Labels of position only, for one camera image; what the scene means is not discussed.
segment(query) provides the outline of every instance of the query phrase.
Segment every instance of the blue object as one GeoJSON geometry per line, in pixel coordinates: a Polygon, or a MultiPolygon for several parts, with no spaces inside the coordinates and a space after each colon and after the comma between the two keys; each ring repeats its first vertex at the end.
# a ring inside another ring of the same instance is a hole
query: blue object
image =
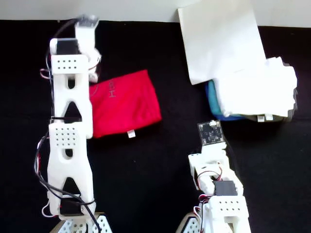
{"type": "Polygon", "coordinates": [[[233,116],[228,116],[228,117],[225,117],[223,115],[222,111],[220,110],[219,104],[218,104],[215,84],[214,84],[213,80],[208,81],[206,83],[205,92],[206,92],[206,97],[207,97],[208,102],[209,102],[210,110],[211,110],[212,114],[214,115],[214,117],[216,117],[218,120],[232,121],[232,120],[245,119],[241,115],[233,115],[233,116]]]}

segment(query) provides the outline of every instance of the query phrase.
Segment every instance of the white cloth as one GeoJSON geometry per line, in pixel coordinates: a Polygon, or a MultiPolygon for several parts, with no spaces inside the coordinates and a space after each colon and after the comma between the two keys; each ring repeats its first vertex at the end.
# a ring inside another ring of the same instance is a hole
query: white cloth
{"type": "Polygon", "coordinates": [[[218,104],[225,117],[233,114],[287,117],[288,110],[295,104],[297,77],[294,68],[284,66],[280,57],[214,82],[218,104]]]}
{"type": "Polygon", "coordinates": [[[178,13],[193,85],[265,62],[249,0],[202,0],[178,13]]]}

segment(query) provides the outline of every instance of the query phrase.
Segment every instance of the red fabric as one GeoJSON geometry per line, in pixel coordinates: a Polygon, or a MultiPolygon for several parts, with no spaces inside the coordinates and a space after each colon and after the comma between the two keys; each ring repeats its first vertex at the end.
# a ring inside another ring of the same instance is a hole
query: red fabric
{"type": "Polygon", "coordinates": [[[162,119],[146,70],[113,78],[89,88],[93,136],[126,133],[162,119]]]}

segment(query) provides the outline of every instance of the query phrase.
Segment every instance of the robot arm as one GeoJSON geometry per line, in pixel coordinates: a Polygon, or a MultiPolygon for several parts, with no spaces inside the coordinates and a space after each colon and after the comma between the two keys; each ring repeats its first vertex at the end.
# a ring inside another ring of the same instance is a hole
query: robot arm
{"type": "MultiPolygon", "coordinates": [[[[220,122],[199,124],[199,131],[202,151],[188,156],[196,189],[204,193],[199,213],[194,208],[197,232],[250,233],[243,185],[230,169],[220,122]]],[[[192,229],[191,223],[195,221],[188,221],[183,233],[192,229]]]]}
{"type": "Polygon", "coordinates": [[[35,172],[48,190],[51,214],[66,220],[59,233],[111,232],[104,216],[100,216],[100,220],[95,218],[92,170],[86,150],[86,140],[93,136],[89,81],[97,82],[96,68],[101,58],[95,48],[98,22],[97,17],[82,16],[76,20],[76,38],[50,41],[51,68],[48,70],[53,84],[54,115],[49,125],[48,182],[40,176],[39,165],[35,172]],[[65,123],[71,102],[76,104],[82,119],[65,123]],[[63,190],[68,178],[74,180],[79,194],[63,190]]]}

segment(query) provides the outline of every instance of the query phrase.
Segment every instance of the black fabric backdrop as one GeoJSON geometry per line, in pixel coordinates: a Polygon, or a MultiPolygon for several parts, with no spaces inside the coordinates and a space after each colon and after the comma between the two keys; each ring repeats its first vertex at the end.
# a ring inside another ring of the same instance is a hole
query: black fabric backdrop
{"type": "MultiPolygon", "coordinates": [[[[51,109],[50,87],[39,69],[59,26],[0,21],[2,232],[48,232],[58,222],[41,215],[47,198],[33,162],[51,109]]],[[[282,56],[294,66],[299,109],[291,123],[226,122],[223,130],[236,155],[252,232],[309,232],[311,30],[259,30],[267,57],[282,56]]],[[[96,40],[101,80],[148,69],[163,116],[161,123],[137,130],[134,139],[88,141],[97,210],[107,213],[114,233],[173,233],[197,204],[187,159],[200,148],[197,123],[213,119],[203,86],[189,82],[179,24],[101,22],[96,40]]],[[[42,156],[46,169],[48,148],[42,156]]]]}

